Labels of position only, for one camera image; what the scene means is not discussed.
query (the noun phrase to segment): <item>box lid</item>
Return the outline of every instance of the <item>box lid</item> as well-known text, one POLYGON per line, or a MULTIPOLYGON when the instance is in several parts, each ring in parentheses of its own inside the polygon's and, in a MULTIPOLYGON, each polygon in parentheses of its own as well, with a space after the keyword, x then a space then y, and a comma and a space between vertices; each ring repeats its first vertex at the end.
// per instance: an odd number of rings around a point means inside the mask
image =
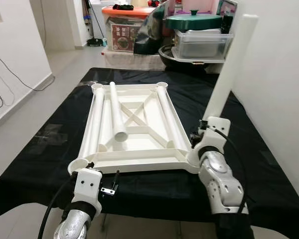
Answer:
POLYGON ((102 13, 107 15, 123 15, 145 19, 155 8, 154 7, 134 7, 133 10, 117 10, 111 6, 102 8, 102 13))
POLYGON ((169 16, 166 19, 166 27, 178 30, 205 30, 220 28, 222 17, 211 14, 180 14, 169 16))

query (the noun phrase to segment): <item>white cylinder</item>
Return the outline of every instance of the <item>white cylinder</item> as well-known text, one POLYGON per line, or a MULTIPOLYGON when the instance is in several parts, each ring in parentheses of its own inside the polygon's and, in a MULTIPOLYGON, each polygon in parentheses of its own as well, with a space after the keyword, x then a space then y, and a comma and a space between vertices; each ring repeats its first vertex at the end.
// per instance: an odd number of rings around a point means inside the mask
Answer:
POLYGON ((117 142, 124 142, 128 138, 128 133, 123 122, 121 103, 119 102, 115 83, 113 81, 110 83, 110 90, 114 139, 117 142))
POLYGON ((238 72, 241 70, 257 22, 258 16, 256 15, 244 14, 240 19, 233 43, 208 102, 203 120, 208 120, 210 116, 220 117, 238 72))
POLYGON ((94 84, 92 90, 93 98, 78 158, 85 158, 97 151, 104 103, 104 89, 101 84, 94 84))
POLYGON ((167 97, 166 97, 166 87, 167 87, 167 83, 165 82, 159 82, 157 83, 157 94, 158 94, 158 98, 159 98, 159 102, 160 105, 163 109, 168 127, 170 129, 170 133, 173 137, 173 142, 174 142, 174 146, 176 148, 182 148, 181 144, 179 143, 178 140, 178 134, 177 134, 177 127, 175 126, 174 123, 174 117, 173 117, 173 113, 171 112, 167 97))
POLYGON ((89 154, 94 154, 98 150, 98 143, 101 131, 102 112, 104 103, 104 88, 95 90, 95 106, 93 107, 93 116, 91 121, 91 135, 89 140, 89 154))

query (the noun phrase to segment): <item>label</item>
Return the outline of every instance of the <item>label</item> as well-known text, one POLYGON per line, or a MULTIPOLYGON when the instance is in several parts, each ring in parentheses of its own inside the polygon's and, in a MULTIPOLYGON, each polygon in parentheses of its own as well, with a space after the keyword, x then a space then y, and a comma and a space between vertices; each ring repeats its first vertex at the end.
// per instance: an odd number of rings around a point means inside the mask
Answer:
POLYGON ((112 50, 134 51, 134 42, 140 26, 111 24, 112 50))

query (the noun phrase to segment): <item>black fabric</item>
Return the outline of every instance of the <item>black fabric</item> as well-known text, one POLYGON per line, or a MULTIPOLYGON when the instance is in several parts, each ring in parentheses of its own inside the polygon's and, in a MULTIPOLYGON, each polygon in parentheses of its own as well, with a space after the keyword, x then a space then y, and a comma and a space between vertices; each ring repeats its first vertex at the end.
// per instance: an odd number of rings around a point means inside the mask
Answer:
POLYGON ((214 216, 218 239, 254 239, 248 214, 216 214, 214 216))
MULTIPOLYGON (((146 84, 164 81, 189 136, 197 130, 217 75, 177 72, 126 71, 92 68, 82 81, 108 84, 146 84)), ((0 177, 0 215, 24 203, 48 205, 68 178, 67 166, 77 157, 92 99, 91 88, 77 87, 0 177)), ((299 239, 299 197, 278 164, 264 155, 270 151, 231 95, 222 117, 231 121, 229 137, 243 156, 248 173, 247 204, 252 225, 299 239)), ((235 153, 225 145, 225 157, 234 176, 242 180, 235 153)), ((114 175, 104 175, 110 187, 114 175)), ((55 207, 64 209, 73 197, 69 184, 55 207)), ((103 212, 134 217, 212 222, 207 193, 197 175, 184 170, 122 173, 114 198, 100 198, 103 212)))

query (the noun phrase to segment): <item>floor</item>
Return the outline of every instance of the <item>floor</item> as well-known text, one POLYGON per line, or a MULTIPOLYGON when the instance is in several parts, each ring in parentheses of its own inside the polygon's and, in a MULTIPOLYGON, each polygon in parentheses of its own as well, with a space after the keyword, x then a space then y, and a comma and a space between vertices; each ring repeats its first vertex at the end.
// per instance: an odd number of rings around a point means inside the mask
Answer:
MULTIPOLYGON (((84 48, 48 55, 53 74, 53 85, 37 92, 0 127, 0 175, 53 114, 66 96, 91 67, 105 67, 102 47, 84 48)), ((46 207, 39 204, 21 205, 0 216, 0 239, 33 239, 37 237, 46 207)), ((45 239, 53 233, 61 218, 61 210, 53 209, 44 233, 45 239)), ((107 215, 96 218, 89 229, 89 238, 97 239, 215 239, 212 224, 175 222, 107 215)), ((253 227, 256 239, 286 239, 281 234, 253 227)))

